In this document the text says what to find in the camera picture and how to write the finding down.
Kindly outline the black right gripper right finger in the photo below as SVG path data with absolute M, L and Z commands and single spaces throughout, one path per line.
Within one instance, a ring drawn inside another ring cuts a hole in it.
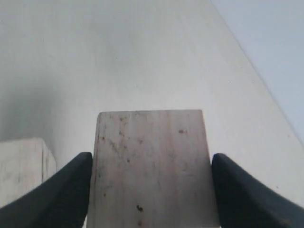
M 222 153 L 212 177 L 223 228 L 302 228 L 304 209 L 259 182 Z

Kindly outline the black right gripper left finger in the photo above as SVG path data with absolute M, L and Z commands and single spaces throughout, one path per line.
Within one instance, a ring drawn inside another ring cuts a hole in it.
M 2 228 L 81 228 L 88 212 L 93 157 L 81 152 L 55 175 L 0 210 Z

